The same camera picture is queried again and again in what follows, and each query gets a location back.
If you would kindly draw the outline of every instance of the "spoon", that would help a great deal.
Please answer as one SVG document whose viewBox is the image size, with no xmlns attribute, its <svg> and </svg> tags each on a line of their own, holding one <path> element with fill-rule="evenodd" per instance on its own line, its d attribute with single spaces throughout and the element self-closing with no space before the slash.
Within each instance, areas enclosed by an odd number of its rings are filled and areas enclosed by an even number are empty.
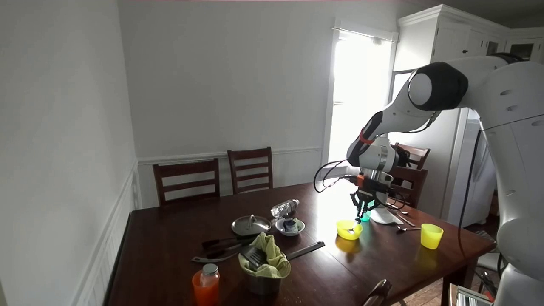
<svg viewBox="0 0 544 306">
<path fill-rule="evenodd" d="M 419 229 L 420 227 L 407 227 L 407 226 L 402 226 L 402 224 L 397 226 L 397 233 L 419 231 Z"/>
</svg>

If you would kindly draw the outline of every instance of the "bowl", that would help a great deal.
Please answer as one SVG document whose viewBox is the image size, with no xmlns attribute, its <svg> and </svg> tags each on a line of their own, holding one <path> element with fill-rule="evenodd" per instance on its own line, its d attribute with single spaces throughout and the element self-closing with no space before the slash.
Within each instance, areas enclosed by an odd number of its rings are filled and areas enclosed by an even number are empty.
<svg viewBox="0 0 544 306">
<path fill-rule="evenodd" d="M 342 219 L 337 222 L 337 233 L 344 239 L 359 239 L 363 233 L 363 224 L 354 219 Z"/>
<path fill-rule="evenodd" d="M 257 275 L 255 270 L 262 265 L 267 263 L 267 253 L 257 248 L 245 250 L 238 255 L 238 263 L 242 270 L 247 275 L 247 287 L 252 294 L 264 295 L 264 297 L 276 297 L 281 287 L 281 278 L 276 277 L 266 277 L 266 275 Z"/>
<path fill-rule="evenodd" d="M 279 217 L 274 226 L 284 236 L 298 236 L 306 227 L 306 224 L 298 217 Z"/>
</svg>

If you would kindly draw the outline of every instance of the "utensil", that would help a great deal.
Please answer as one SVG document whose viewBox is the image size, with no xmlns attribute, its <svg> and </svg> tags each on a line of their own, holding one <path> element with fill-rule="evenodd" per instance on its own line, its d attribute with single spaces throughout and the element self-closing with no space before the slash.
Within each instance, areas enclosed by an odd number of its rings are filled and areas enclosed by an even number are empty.
<svg viewBox="0 0 544 306">
<path fill-rule="evenodd" d="M 407 224 L 410 224 L 412 227 L 415 227 L 415 224 L 414 224 L 410 219 L 407 219 L 403 214 L 397 212 L 395 209 L 390 209 L 390 212 L 391 212 L 393 216 L 397 216 L 398 219 L 402 219 L 403 222 L 407 222 Z"/>
<path fill-rule="evenodd" d="M 407 231 L 420 231 L 420 227 L 407 227 L 402 224 L 397 226 L 397 233 L 407 233 Z"/>
<path fill-rule="evenodd" d="M 398 212 L 402 212 L 403 216 L 408 216 L 408 210 L 407 209 L 402 209 L 400 205 L 397 205 L 395 202 L 385 202 L 390 209 L 395 209 L 395 210 L 398 210 Z"/>
<path fill-rule="evenodd" d="M 249 236 L 240 236 L 240 238 L 218 238 L 218 239 L 204 239 L 203 250 L 206 251 L 215 251 L 215 250 L 223 250 L 233 244 L 249 244 L 255 239 L 257 234 L 249 234 Z"/>
<path fill-rule="evenodd" d="M 194 263 L 218 263 L 218 261 L 230 260 L 238 253 L 240 251 L 232 251 L 232 253 L 227 253 L 225 256 L 193 256 L 191 261 L 194 261 Z"/>
<path fill-rule="evenodd" d="M 320 250 L 325 246 L 325 241 L 317 241 L 306 248 L 301 248 L 301 250 L 296 250 L 296 251 L 291 251 L 288 253 L 288 260 L 295 260 L 295 258 L 300 258 L 306 253 L 312 253 L 315 250 Z M 267 263 L 267 253 L 262 251 L 262 250 L 257 250 L 254 246 L 247 248 L 245 251 L 240 251 L 250 263 L 250 270 L 257 270 L 262 263 Z"/>
<path fill-rule="evenodd" d="M 306 255 L 306 253 L 312 253 L 312 251 L 315 251 L 315 250 L 320 250 L 320 248 L 323 248 L 323 246 L 325 246 L 325 241 L 317 241 L 317 243 L 313 243 L 313 244 L 310 244 L 310 246 L 306 246 L 306 248 L 301 248 L 301 250 L 296 250 L 296 251 L 288 253 L 288 260 L 300 258 L 300 256 L 303 256 L 303 255 Z"/>
</svg>

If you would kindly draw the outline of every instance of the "white wall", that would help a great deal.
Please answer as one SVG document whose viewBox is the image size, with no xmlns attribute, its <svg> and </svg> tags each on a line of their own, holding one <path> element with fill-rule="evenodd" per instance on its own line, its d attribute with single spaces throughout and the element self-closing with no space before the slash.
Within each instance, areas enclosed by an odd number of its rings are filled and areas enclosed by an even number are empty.
<svg viewBox="0 0 544 306">
<path fill-rule="evenodd" d="M 135 168 L 116 1 L 4 0 L 0 37 L 7 304 L 99 304 L 108 273 L 96 287 L 92 267 L 114 246 L 113 219 L 128 212 L 119 207 L 131 204 Z"/>
<path fill-rule="evenodd" d="M 119 10 L 136 154 L 153 188 L 153 161 L 266 144 L 278 185 L 310 182 L 323 161 L 335 20 L 397 30 L 415 6 L 121 0 Z"/>
</svg>

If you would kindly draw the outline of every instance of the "dark wooden table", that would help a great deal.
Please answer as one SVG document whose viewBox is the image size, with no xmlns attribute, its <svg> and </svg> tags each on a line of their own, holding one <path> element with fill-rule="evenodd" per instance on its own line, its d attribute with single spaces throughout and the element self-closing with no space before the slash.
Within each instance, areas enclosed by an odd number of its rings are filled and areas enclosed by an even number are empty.
<svg viewBox="0 0 544 306">
<path fill-rule="evenodd" d="M 201 251 L 201 241 L 230 238 L 232 221 L 240 216 L 271 216 L 271 207 L 288 199 L 300 199 L 296 212 L 306 222 L 300 238 L 274 233 L 284 251 L 313 244 L 325 248 L 293 260 L 293 272 L 283 280 L 276 299 L 249 292 L 247 278 L 237 256 L 220 263 L 221 304 L 363 304 L 381 278 L 393 287 L 390 301 L 444 277 L 463 282 L 476 258 L 490 251 L 493 241 L 408 209 L 415 224 L 441 224 L 446 233 L 439 250 L 420 246 L 420 233 L 397 233 L 395 226 L 364 222 L 359 241 L 337 238 L 335 222 L 356 216 L 346 188 L 317 193 L 310 183 L 266 192 L 223 197 L 211 204 L 189 204 L 135 210 L 130 217 L 119 258 L 113 273 L 106 304 L 113 306 L 181 306 L 193 304 L 191 277 L 201 265 L 191 261 Z"/>
</svg>

